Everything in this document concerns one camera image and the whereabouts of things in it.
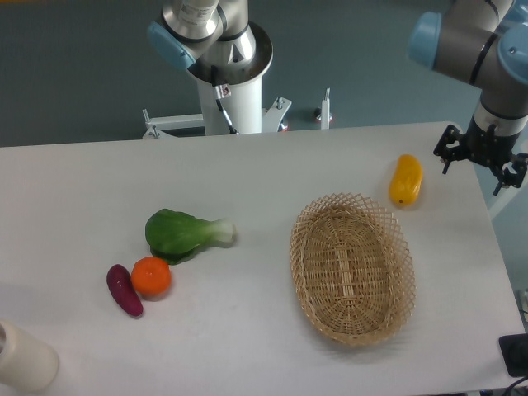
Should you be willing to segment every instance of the gray floor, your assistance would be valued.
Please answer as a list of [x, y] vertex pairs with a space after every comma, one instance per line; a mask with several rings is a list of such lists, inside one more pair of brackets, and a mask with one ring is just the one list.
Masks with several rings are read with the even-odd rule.
[[[316, 129], [313, 111], [332, 89], [332, 127], [450, 120], [465, 128], [479, 90], [406, 58], [425, 11], [450, 0], [250, 0], [274, 44], [263, 104], [294, 103], [293, 130]], [[0, 147], [140, 139], [151, 116], [200, 112], [194, 83], [149, 47], [145, 30], [163, 1], [0, 4]], [[495, 181], [477, 168], [484, 197]], [[528, 287], [528, 196], [494, 227], [514, 290]]]

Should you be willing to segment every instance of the white table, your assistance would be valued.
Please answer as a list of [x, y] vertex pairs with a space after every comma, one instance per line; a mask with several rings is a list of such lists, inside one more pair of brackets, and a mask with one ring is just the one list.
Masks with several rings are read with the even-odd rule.
[[[446, 176], [432, 150], [446, 123], [287, 134], [0, 149], [0, 316], [61, 358], [46, 394], [320, 396], [506, 387], [497, 339], [523, 332], [473, 166]], [[387, 186], [419, 158], [416, 206]], [[297, 301], [290, 231], [312, 200], [360, 192], [394, 211], [417, 306], [391, 340], [351, 349], [312, 329]], [[169, 296], [124, 314], [106, 288], [149, 250], [167, 207], [229, 217], [239, 240], [172, 268]], [[0, 394], [15, 393], [0, 385]]]

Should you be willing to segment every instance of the wicker basket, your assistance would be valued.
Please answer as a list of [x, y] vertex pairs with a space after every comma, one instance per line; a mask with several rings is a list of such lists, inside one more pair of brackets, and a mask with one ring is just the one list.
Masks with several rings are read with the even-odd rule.
[[397, 220], [361, 195], [324, 196], [290, 243], [301, 306], [325, 336], [351, 346], [393, 336], [414, 308], [413, 262]]

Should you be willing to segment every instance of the green vegetable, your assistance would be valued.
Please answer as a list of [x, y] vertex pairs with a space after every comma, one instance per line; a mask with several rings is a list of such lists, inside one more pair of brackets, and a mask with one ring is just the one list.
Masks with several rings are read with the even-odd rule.
[[150, 252], [172, 265], [196, 253], [198, 248], [231, 244], [235, 234], [233, 223], [226, 219], [208, 221], [170, 209], [161, 209], [145, 225]]

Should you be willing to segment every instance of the toy fruit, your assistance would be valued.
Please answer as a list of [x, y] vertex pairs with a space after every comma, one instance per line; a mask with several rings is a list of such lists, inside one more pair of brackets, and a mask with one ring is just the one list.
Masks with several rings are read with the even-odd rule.
[[168, 290], [172, 275], [167, 262], [157, 257], [145, 257], [134, 264], [130, 280], [135, 291], [154, 296]]
[[396, 205], [411, 205], [420, 194], [423, 170], [420, 162], [410, 154], [398, 159], [393, 179], [389, 186], [389, 196]]
[[130, 273], [121, 264], [115, 264], [106, 274], [106, 284], [116, 303], [135, 318], [143, 313], [143, 305], [130, 282]]

